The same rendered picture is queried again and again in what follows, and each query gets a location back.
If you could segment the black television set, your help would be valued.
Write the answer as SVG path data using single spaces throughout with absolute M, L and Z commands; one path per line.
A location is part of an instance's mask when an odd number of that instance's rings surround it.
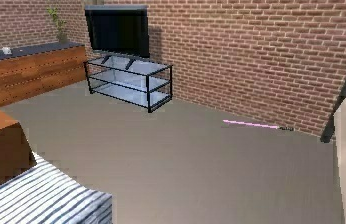
M 87 5 L 85 18 L 93 50 L 150 57 L 146 5 Z

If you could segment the green house plant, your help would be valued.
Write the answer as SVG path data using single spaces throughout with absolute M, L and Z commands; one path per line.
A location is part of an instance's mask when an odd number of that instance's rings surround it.
M 65 31 L 66 22 L 59 17 L 58 10 L 55 7 L 48 7 L 47 12 L 51 16 L 52 22 L 54 23 L 57 29 L 56 37 L 58 41 L 60 43 L 66 43 L 68 41 L 68 37 Z

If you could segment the black glass television stand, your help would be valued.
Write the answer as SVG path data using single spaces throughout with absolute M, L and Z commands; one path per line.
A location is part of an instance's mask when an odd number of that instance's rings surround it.
M 145 108 L 149 113 L 173 98 L 173 66 L 110 53 L 84 62 L 91 94 Z

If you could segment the pink baseball bat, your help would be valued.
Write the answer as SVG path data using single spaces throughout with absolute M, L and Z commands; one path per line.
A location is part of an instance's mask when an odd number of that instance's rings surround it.
M 251 127 L 261 127 L 261 128 L 270 128 L 270 129 L 285 130 L 285 131 L 294 131 L 294 128 L 292 128 L 292 127 L 267 125 L 267 124 L 259 124 L 259 123 L 250 123 L 250 122 L 242 122 L 242 121 L 232 121 L 232 120 L 223 120 L 223 122 L 227 123 L 227 124 L 236 124 L 236 125 L 245 125 L 245 126 L 251 126 Z

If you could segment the long wooden sideboard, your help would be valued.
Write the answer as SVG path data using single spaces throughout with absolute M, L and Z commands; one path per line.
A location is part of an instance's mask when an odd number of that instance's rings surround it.
M 48 43 L 0 50 L 0 107 L 85 79 L 85 46 Z

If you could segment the brown wooden bedside table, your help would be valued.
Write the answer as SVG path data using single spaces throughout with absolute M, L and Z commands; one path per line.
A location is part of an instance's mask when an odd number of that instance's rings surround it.
M 0 110 L 0 185 L 36 164 L 20 122 Z

